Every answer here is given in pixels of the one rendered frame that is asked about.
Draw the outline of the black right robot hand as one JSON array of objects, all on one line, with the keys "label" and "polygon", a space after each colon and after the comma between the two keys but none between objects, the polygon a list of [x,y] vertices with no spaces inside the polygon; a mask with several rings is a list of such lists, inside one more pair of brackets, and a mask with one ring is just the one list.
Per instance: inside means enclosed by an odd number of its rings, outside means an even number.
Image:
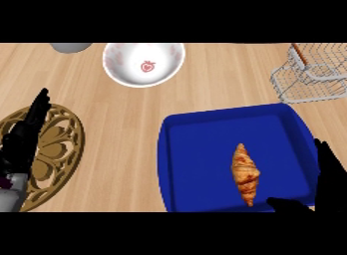
[{"label": "black right robot hand", "polygon": [[347,171],[326,141],[314,140],[319,175],[314,209],[300,201],[269,197],[266,203],[276,213],[347,213]]}]

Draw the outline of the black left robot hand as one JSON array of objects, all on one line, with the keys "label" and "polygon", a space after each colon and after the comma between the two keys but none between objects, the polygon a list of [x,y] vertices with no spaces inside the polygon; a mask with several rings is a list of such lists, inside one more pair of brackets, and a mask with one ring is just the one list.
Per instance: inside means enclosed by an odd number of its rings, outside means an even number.
[{"label": "black left robot hand", "polygon": [[0,181],[14,173],[31,175],[38,135],[51,107],[48,90],[42,89],[29,107],[26,117],[2,135],[0,150]]}]

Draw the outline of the golden brown croissant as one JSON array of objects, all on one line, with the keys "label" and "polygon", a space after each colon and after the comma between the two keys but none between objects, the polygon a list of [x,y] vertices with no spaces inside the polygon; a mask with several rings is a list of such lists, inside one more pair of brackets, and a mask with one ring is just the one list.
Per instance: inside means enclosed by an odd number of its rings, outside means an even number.
[{"label": "golden brown croissant", "polygon": [[230,171],[241,199],[246,206],[251,207],[257,192],[260,171],[242,143],[235,148]]}]

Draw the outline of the blue tray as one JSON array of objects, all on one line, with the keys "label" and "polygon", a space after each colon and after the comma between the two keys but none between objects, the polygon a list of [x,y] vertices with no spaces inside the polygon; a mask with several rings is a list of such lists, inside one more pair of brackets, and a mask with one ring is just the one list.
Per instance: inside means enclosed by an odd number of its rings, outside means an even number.
[{"label": "blue tray", "polygon": [[[230,165],[245,146],[260,171],[246,205]],[[313,135],[286,104],[171,115],[161,126],[158,175],[170,212],[261,212],[269,197],[314,204],[317,153]]]}]

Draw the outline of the gold ornate round trivet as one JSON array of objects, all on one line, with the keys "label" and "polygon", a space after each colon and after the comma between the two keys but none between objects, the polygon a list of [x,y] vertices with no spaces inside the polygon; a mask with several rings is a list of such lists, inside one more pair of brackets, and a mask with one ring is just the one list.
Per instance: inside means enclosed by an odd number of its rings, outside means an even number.
[{"label": "gold ornate round trivet", "polygon": [[[2,135],[26,117],[28,110],[17,110],[0,121],[0,148]],[[63,188],[76,170],[84,146],[85,132],[79,118],[63,106],[51,104],[38,137],[22,212],[44,204]]]}]

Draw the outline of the grey rounded object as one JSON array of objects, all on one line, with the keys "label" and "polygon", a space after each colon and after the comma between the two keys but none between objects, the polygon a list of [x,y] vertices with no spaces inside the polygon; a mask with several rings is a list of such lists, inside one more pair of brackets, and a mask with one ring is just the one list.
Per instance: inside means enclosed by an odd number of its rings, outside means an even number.
[{"label": "grey rounded object", "polygon": [[53,49],[59,53],[72,54],[84,51],[91,46],[91,43],[51,43]]}]

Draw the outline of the white bowl with strawberry print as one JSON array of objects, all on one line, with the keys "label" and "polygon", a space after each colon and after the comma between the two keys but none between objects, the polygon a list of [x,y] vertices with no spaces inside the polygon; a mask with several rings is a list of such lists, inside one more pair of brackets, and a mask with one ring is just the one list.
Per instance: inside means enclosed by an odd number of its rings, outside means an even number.
[{"label": "white bowl with strawberry print", "polygon": [[130,88],[164,83],[178,72],[183,61],[183,43],[109,43],[103,51],[104,72]]}]

